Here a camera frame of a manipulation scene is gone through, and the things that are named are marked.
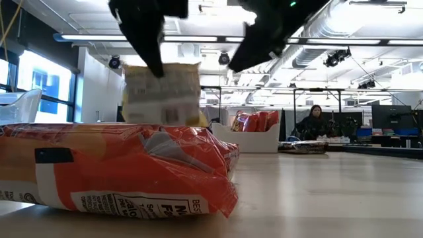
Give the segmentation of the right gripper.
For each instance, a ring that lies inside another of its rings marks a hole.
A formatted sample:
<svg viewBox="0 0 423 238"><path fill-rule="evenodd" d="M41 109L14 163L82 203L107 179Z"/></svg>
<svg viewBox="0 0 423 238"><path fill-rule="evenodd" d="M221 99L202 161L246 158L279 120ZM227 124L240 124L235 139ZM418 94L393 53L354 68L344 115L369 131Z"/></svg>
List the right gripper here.
<svg viewBox="0 0 423 238"><path fill-rule="evenodd" d="M330 0L238 0L256 15L228 65L238 73L281 56L286 38L303 26Z"/></svg>

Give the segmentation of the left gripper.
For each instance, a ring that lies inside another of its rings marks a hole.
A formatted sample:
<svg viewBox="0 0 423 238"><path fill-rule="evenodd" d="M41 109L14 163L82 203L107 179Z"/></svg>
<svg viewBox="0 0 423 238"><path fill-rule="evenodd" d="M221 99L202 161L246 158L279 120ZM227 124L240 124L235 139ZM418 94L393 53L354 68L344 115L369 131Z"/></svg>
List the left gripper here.
<svg viewBox="0 0 423 238"><path fill-rule="evenodd" d="M188 0L109 0L120 30L156 78L164 76L160 52L163 16L188 17Z"/></svg>

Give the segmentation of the yellow Maruchan noodle pack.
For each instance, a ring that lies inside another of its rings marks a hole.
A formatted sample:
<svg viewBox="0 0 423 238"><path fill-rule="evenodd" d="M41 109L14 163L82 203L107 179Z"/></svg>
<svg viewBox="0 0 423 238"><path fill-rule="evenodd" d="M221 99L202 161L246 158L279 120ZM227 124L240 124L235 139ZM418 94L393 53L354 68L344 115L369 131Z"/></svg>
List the yellow Maruchan noodle pack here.
<svg viewBox="0 0 423 238"><path fill-rule="evenodd" d="M166 63L157 78L148 67L126 65L122 116L131 124L208 127L200 110L198 64Z"/></svg>

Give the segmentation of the red Saucy Noods noodle pack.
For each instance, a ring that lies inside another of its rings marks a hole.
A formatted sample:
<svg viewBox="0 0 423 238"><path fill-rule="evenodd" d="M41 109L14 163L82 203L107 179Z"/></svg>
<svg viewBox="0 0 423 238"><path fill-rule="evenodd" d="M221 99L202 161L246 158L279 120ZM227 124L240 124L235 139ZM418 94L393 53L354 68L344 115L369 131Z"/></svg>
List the red Saucy Noods noodle pack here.
<svg viewBox="0 0 423 238"><path fill-rule="evenodd" d="M273 125L279 123L279 112L277 110L267 113L266 116L266 131L268 131Z"/></svg>
<svg viewBox="0 0 423 238"><path fill-rule="evenodd" d="M244 124L244 132L265 132L267 125L267 112L255 112L250 114Z"/></svg>
<svg viewBox="0 0 423 238"><path fill-rule="evenodd" d="M233 132L243 132L245 122L247 121L248 117L250 116L249 113L245 113L242 110L238 110L235 114L231 130Z"/></svg>
<svg viewBox="0 0 423 238"><path fill-rule="evenodd" d="M0 126L0 200L140 219L221 212L238 196L234 143L154 124Z"/></svg>

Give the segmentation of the long ceiling light bar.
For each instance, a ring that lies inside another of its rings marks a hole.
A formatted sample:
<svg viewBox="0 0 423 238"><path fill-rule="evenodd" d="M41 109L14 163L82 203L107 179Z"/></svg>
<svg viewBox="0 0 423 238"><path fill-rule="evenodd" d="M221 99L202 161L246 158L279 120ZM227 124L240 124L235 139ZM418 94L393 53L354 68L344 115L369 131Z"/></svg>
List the long ceiling light bar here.
<svg viewBox="0 0 423 238"><path fill-rule="evenodd" d="M53 34L56 42L127 42L123 35L101 34ZM164 37L164 42L236 44L244 40L240 36L182 36ZM423 47L423 39L411 38L288 38L287 45L301 46L369 46L369 47Z"/></svg>

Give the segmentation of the white opaque plastic bin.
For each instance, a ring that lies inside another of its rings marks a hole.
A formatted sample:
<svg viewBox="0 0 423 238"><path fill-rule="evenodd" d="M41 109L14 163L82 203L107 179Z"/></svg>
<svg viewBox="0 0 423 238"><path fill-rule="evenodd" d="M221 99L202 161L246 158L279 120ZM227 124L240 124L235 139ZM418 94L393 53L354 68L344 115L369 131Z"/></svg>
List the white opaque plastic bin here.
<svg viewBox="0 0 423 238"><path fill-rule="evenodd" d="M221 141L236 143L241 153L277 153L280 124L274 124L267 132L233 132L230 126L211 125L213 135Z"/></svg>

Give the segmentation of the person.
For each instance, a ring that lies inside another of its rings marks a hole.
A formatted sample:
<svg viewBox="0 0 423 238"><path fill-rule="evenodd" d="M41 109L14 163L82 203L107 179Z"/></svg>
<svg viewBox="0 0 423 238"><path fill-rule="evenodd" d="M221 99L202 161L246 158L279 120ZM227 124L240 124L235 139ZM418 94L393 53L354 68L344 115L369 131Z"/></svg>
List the person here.
<svg viewBox="0 0 423 238"><path fill-rule="evenodd" d="M313 105L307 117L295 125L301 140L316 140L319 136L331 135L328 123L323 118L322 108Z"/></svg>

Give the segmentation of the clear plastic bin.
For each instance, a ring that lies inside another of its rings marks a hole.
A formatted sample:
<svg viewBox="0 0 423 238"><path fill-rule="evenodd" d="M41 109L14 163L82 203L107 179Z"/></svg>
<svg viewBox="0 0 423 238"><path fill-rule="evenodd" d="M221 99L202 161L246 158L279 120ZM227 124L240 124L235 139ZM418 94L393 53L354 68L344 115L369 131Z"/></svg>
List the clear plastic bin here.
<svg viewBox="0 0 423 238"><path fill-rule="evenodd" d="M0 125L33 123L42 98L40 89L0 93Z"/></svg>

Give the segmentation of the black computer monitor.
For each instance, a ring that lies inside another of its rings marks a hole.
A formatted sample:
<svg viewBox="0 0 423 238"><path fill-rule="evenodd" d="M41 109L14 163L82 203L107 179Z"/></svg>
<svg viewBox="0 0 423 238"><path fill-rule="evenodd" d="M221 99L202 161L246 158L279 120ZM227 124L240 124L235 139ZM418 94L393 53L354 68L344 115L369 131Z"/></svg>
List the black computer monitor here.
<svg viewBox="0 0 423 238"><path fill-rule="evenodd" d="M411 106L372 105L371 119L373 129L392 130L401 136L416 133Z"/></svg>

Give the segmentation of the black metal rig frame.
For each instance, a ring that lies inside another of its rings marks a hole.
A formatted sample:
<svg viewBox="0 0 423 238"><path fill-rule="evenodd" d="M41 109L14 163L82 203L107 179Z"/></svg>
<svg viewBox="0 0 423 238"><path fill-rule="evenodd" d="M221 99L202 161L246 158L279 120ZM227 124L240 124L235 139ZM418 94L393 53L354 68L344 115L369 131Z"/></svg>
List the black metal rig frame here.
<svg viewBox="0 0 423 238"><path fill-rule="evenodd" d="M276 91L276 92L285 92L288 95L292 95L293 96L293 119L294 119L294 123L296 123L297 120L297 103L296 100L297 98L300 97L300 94L297 92L302 91L303 93L305 92L309 92L309 93L321 93L321 92L327 92L327 93L331 93L333 91L336 91L338 94L336 96L334 96L334 98L338 101L338 111L339 113L342 112L342 105L341 105L341 96L342 96L342 92L345 91L345 89L329 89L329 88L293 88L293 87L230 87L230 86L201 86L201 90L202 91L218 91L218 103L217 104L211 104L210 106L218 106L219 112L218 112L218 116L219 116L219 121L222 122L222 117L221 117L221 111L222 111L222 91L227 90L227 91L248 91L248 92L256 92L256 91Z"/></svg>

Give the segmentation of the black window frame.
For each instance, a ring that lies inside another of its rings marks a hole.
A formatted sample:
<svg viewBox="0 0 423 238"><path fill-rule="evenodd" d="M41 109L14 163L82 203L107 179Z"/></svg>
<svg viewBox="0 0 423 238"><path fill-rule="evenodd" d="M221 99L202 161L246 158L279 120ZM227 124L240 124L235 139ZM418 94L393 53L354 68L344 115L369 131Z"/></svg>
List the black window frame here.
<svg viewBox="0 0 423 238"><path fill-rule="evenodd" d="M76 76L68 68L31 50L16 54L0 47L0 106L40 89L42 96L35 121L72 122Z"/></svg>

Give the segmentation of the black aluminium table frame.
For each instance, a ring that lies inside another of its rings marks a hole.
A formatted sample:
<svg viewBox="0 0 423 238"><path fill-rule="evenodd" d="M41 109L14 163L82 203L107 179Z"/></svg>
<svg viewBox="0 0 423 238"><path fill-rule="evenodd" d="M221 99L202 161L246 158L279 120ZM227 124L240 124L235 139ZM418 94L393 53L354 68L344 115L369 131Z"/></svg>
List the black aluminium table frame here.
<svg viewBox="0 0 423 238"><path fill-rule="evenodd" d="M327 151L423 160L423 149L421 148L409 149L401 147L379 147L373 145L359 145L351 143L330 143L327 146Z"/></svg>

